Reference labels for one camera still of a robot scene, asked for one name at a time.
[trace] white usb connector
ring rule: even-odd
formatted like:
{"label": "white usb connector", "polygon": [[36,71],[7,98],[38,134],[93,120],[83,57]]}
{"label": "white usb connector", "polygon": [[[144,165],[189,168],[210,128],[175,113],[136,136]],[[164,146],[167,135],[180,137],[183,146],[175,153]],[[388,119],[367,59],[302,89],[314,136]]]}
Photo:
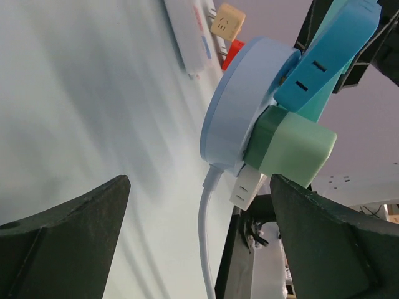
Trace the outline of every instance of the white usb connector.
{"label": "white usb connector", "polygon": [[246,211],[265,183],[266,178],[267,176],[261,174],[255,168],[245,165],[237,177],[230,201],[235,206]]}

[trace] white wall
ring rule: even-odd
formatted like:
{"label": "white wall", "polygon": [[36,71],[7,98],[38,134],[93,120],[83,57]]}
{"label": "white wall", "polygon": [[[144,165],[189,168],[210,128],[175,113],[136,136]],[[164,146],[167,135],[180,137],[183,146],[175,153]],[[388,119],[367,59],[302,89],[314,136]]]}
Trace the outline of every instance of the white wall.
{"label": "white wall", "polygon": [[[216,6],[223,1],[215,0]],[[247,14],[238,39],[268,36],[290,45],[299,33],[311,0],[229,0]],[[399,87],[373,67],[360,85],[332,95],[320,124],[338,139],[321,174],[379,167],[399,160]]]}

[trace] green block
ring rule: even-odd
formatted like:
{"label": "green block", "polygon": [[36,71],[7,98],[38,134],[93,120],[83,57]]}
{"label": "green block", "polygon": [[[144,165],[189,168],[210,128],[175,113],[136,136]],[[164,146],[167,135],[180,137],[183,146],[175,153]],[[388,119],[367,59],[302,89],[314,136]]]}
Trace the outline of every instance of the green block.
{"label": "green block", "polygon": [[244,161],[267,176],[282,174],[308,187],[330,156],[337,135],[291,112],[286,112],[276,128],[276,115],[286,110],[271,108],[259,117]]}

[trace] table surface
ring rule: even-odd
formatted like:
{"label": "table surface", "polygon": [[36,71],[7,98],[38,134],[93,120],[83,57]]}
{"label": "table surface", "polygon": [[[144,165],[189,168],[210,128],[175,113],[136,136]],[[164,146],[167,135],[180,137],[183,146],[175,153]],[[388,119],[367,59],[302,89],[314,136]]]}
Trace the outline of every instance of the table surface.
{"label": "table surface", "polygon": [[[162,0],[5,1],[0,40],[0,224],[127,174],[104,298],[205,298],[198,148],[220,68],[185,74]],[[231,183],[209,211],[215,278]]]}

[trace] white cable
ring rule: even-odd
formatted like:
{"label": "white cable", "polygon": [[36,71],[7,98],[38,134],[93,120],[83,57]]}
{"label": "white cable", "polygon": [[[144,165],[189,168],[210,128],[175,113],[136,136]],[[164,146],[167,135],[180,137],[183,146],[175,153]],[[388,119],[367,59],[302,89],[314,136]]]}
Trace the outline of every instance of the white cable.
{"label": "white cable", "polygon": [[208,233],[206,231],[206,220],[208,215],[209,200],[211,199],[212,192],[216,189],[219,183],[222,171],[214,166],[209,167],[209,171],[205,177],[204,187],[201,201],[199,202],[198,211],[198,238],[199,238],[199,256],[201,258],[201,268],[204,276],[206,293],[208,299],[216,299],[214,292],[213,279],[211,274],[211,267],[209,264],[208,255]]}

